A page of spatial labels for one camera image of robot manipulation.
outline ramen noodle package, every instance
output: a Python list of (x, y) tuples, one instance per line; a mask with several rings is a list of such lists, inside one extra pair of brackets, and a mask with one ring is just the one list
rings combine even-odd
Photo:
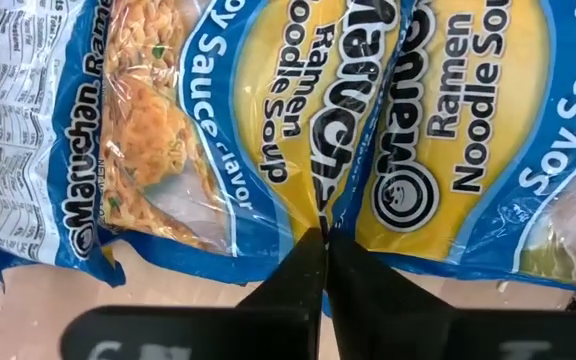
[(0, 0), (0, 279), (40, 262), (124, 281), (96, 217), (110, 6)]
[(365, 157), (412, 5), (117, 1), (105, 224), (138, 231), (128, 236), (138, 252), (176, 270), (206, 256), (193, 249), (276, 265), (306, 229), (327, 228)]
[(421, 1), (373, 146), (340, 219), (365, 247), (576, 286), (576, 0)]

